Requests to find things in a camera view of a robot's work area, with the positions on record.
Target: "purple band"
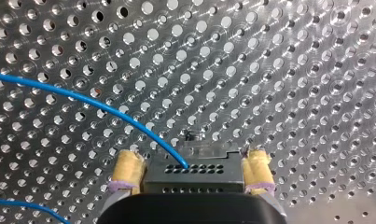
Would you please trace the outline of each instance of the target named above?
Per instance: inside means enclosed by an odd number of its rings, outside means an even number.
[[[108,187],[109,187],[109,191],[113,193],[120,189],[133,189],[133,188],[137,188],[138,186],[129,184],[121,180],[112,180],[108,183]]]
[[[248,185],[245,187],[245,193],[250,192],[251,189],[265,189],[273,196],[275,191],[275,184],[262,182],[254,185]]]

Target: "perforated metal sheet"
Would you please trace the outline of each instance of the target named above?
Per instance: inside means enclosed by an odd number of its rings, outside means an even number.
[[[0,72],[98,98],[176,147],[188,129],[263,145],[290,223],[376,223],[375,0],[0,0]],[[95,222],[121,148],[163,153],[96,108],[0,82],[0,198]],[[0,223],[45,221],[0,206]]]

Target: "blue cable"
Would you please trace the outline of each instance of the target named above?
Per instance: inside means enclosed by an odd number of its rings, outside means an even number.
[[[53,210],[51,210],[51,209],[49,209],[47,207],[41,206],[39,204],[36,204],[36,203],[25,203],[25,202],[8,201],[8,200],[2,200],[2,199],[0,199],[0,204],[2,204],[2,205],[10,205],[10,206],[21,206],[21,207],[33,208],[35,210],[39,210],[39,211],[51,214],[52,216],[54,216],[55,218],[57,218],[57,220],[61,221],[63,224],[70,224],[69,221],[65,220],[62,216],[60,216],[59,214],[57,214]]]
[[[117,109],[105,105],[99,101],[96,101],[90,97],[87,97],[85,95],[75,93],[72,91],[68,91],[62,88],[57,88],[54,86],[51,86],[49,84],[44,84],[40,83],[37,81],[32,81],[30,79],[26,78],[21,78],[21,77],[13,77],[13,76],[8,76],[8,75],[2,75],[0,74],[0,80],[5,81],[5,82],[12,82],[12,83],[18,83],[24,86],[30,86],[30,87],[35,87],[44,91],[52,91],[55,93],[58,93],[60,95],[72,97],[74,99],[77,99],[78,101],[84,102],[89,105],[93,105],[95,107],[98,107],[110,114],[113,114],[124,121],[130,123],[132,126],[135,128],[139,129],[141,132],[146,133],[149,137],[151,137],[154,141],[156,141],[161,147],[163,147],[168,153],[170,153],[185,169],[188,168],[188,163],[179,155],[170,145],[168,145],[166,142],[164,142],[160,137],[155,135],[153,132],[151,132],[147,127],[142,125],[141,123],[135,121],[134,119],[130,118],[128,115],[125,115],[118,111]]]

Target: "blue wire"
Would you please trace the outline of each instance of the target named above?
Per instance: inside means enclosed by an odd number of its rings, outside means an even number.
[[[103,104],[99,101],[96,101],[96,100],[94,100],[90,97],[87,97],[87,96],[79,94],[79,93],[68,91],[68,90],[65,90],[65,89],[62,89],[62,88],[57,88],[57,87],[51,86],[49,84],[44,84],[44,83],[40,83],[40,82],[37,82],[37,81],[32,81],[32,80],[26,79],[26,78],[13,77],[13,76],[0,74],[0,80],[5,81],[5,82],[18,83],[18,84],[21,84],[21,85],[24,85],[24,86],[35,87],[35,88],[38,88],[38,89],[41,89],[41,90],[44,90],[44,91],[52,91],[52,92],[58,93],[60,95],[69,96],[69,97],[72,97],[74,99],[77,99],[78,101],[84,102],[84,103],[89,104],[89,105],[93,105],[95,107],[98,107],[98,108],[110,113],[110,114],[113,114],[113,115],[123,119],[124,121],[130,123],[132,126],[139,129],[141,132],[146,133],[149,137],[151,137],[154,141],[156,141],[161,147],[163,147],[168,153],[170,153],[185,169],[188,168],[188,163],[170,145],[168,145],[166,142],[164,142],[160,137],[155,135],[153,132],[151,132],[148,128],[146,128],[141,123],[135,121],[134,119],[130,118],[128,115],[121,113],[120,111],[118,111],[117,109],[115,109],[115,108],[113,108],[109,105],[105,105],[105,104]]]
[[[2,199],[0,199],[0,204],[2,204],[2,205],[10,205],[10,206],[21,206],[21,207],[33,208],[35,210],[39,210],[39,211],[51,214],[52,216],[54,216],[55,218],[57,218],[57,220],[61,221],[64,224],[70,224],[69,221],[65,220],[63,217],[61,217],[59,214],[57,214],[53,210],[51,210],[51,209],[49,209],[47,207],[41,206],[39,204],[36,204],[36,203],[25,203],[25,202],[8,201],[8,200],[2,200]]]

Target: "metal surface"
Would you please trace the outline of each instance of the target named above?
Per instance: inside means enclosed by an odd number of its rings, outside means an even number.
[[[173,145],[198,127],[263,145],[290,223],[376,223],[376,0],[144,2],[0,0],[0,72],[96,97]],[[0,83],[1,198],[92,223],[121,148],[163,153],[102,111]],[[0,207],[30,220],[49,221]]]
[[[207,193],[244,192],[241,155],[224,159],[187,159],[188,169],[174,160],[154,157],[143,180],[144,192]]]

